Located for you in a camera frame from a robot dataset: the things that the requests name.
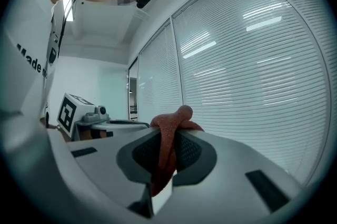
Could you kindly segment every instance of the window blinds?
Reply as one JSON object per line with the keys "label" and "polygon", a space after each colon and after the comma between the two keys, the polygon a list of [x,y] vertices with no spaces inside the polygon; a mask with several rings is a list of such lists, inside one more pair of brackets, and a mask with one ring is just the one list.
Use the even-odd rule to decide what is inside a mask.
{"label": "window blinds", "polygon": [[176,46],[169,23],[139,54],[139,120],[150,123],[183,103]]}
{"label": "window blinds", "polygon": [[198,0],[173,25],[193,120],[304,182],[322,146],[327,89],[317,43],[290,3]]}
{"label": "window blinds", "polygon": [[330,79],[331,91],[331,122],[329,128],[329,144],[331,150],[334,148],[335,133],[337,131],[336,121],[333,120],[337,116],[337,32],[336,22],[332,17],[332,12],[327,7],[325,0],[289,0],[296,8],[299,14],[305,19],[310,30],[315,36],[323,57],[325,59],[326,68]]}

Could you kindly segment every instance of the horizontal window blind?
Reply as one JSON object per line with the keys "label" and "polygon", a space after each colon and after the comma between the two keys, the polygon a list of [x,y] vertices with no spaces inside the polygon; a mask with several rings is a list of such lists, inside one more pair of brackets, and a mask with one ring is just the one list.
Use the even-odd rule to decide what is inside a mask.
{"label": "horizontal window blind", "polygon": [[304,17],[315,36],[325,59],[326,68],[330,79],[331,91],[331,122],[329,128],[329,143],[334,144],[336,139],[337,115],[337,32],[336,21],[332,16],[325,0],[289,0],[299,14]]}
{"label": "horizontal window blind", "polygon": [[198,0],[173,19],[184,104],[303,182],[326,127],[316,43],[286,0]]}
{"label": "horizontal window blind", "polygon": [[139,120],[150,123],[157,115],[174,113],[183,103],[171,24],[150,41],[138,58]]}

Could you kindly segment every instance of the person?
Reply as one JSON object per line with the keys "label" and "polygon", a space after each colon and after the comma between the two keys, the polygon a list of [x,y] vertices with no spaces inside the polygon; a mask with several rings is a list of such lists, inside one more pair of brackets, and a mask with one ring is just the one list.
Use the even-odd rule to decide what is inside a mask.
{"label": "person", "polygon": [[[20,112],[45,123],[44,110],[57,65],[57,56],[55,61],[50,57],[58,54],[58,44],[50,37],[58,1],[10,1],[0,25],[0,111]],[[121,5],[136,0],[86,1]]]}

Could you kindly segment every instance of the black slot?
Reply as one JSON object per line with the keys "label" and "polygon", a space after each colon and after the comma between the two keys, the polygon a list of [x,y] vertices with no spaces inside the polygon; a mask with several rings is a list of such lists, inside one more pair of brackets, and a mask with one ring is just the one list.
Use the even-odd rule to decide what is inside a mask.
{"label": "black slot", "polygon": [[89,155],[89,154],[92,154],[92,153],[95,153],[95,152],[97,152],[97,150],[95,148],[88,147],[88,148],[72,151],[72,154],[73,154],[74,158],[77,158],[77,157]]}
{"label": "black slot", "polygon": [[248,172],[246,176],[271,212],[289,202],[289,199],[261,170]]}

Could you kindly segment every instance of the red towel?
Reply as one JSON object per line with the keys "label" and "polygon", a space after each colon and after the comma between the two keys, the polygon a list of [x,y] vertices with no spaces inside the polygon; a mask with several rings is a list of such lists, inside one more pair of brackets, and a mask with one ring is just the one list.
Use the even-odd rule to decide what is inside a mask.
{"label": "red towel", "polygon": [[204,131],[198,124],[190,121],[192,115],[192,108],[183,105],[177,112],[156,116],[151,121],[150,127],[160,127],[162,134],[158,167],[152,174],[152,197],[163,190],[176,170],[176,156],[174,151],[175,131],[178,128]]}

